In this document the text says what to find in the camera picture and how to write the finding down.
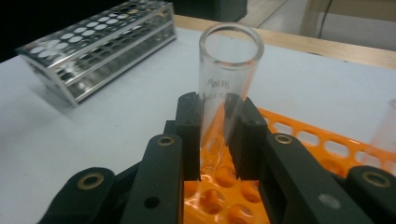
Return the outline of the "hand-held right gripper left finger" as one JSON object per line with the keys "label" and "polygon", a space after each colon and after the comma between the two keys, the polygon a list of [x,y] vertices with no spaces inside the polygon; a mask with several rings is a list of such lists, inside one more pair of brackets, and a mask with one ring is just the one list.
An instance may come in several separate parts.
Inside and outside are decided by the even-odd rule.
{"label": "hand-held right gripper left finger", "polygon": [[148,141],[120,224],[183,224],[184,182],[200,178],[200,131],[198,94],[185,93],[176,118]]}

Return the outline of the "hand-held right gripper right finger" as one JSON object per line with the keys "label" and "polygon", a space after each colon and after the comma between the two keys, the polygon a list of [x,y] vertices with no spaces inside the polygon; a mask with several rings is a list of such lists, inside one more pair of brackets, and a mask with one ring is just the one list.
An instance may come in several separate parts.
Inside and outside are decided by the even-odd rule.
{"label": "hand-held right gripper right finger", "polygon": [[271,224],[374,224],[295,137],[271,133],[250,99],[228,98],[236,177],[257,180]]}

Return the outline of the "orange plastic test tube rack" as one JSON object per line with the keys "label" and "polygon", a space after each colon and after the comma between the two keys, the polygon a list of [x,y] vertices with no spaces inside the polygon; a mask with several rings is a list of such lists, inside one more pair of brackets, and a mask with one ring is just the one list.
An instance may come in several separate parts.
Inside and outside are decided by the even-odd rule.
{"label": "orange plastic test tube rack", "polygon": [[[374,224],[396,224],[396,176],[359,163],[365,145],[258,108],[271,133],[297,138]],[[215,173],[185,187],[185,220],[207,224],[271,224],[257,180],[236,177],[230,149]]]}

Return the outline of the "clear glass test tube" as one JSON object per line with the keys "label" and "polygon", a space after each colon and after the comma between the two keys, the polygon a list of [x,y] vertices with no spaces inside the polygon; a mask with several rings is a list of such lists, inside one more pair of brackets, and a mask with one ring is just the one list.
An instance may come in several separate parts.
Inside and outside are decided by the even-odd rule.
{"label": "clear glass test tube", "polygon": [[200,171],[215,173],[260,60],[264,43],[245,25],[225,22],[207,28],[199,39]]}
{"label": "clear glass test tube", "polygon": [[396,162],[396,99],[389,101],[387,113],[366,148],[362,162],[382,169],[389,169]]}

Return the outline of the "silver metal test tube rack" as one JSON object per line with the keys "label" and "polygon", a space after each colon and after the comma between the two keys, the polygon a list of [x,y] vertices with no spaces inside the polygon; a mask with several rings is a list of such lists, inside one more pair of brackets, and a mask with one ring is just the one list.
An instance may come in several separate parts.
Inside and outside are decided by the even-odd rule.
{"label": "silver metal test tube rack", "polygon": [[128,0],[17,52],[48,89],[77,106],[176,38],[171,3]]}

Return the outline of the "wooden table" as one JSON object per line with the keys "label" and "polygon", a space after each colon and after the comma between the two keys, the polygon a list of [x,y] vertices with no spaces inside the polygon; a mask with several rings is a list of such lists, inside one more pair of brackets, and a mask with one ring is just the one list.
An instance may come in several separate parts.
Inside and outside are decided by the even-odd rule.
{"label": "wooden table", "polygon": [[312,37],[290,35],[254,28],[265,44],[285,49],[396,70],[396,51],[334,42]]}

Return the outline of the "dark curtain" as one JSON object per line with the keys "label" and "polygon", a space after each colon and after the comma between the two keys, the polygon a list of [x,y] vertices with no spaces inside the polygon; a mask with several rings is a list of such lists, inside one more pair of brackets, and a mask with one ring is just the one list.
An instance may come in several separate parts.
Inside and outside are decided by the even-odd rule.
{"label": "dark curtain", "polygon": [[24,44],[127,1],[136,0],[0,0],[0,63]]}

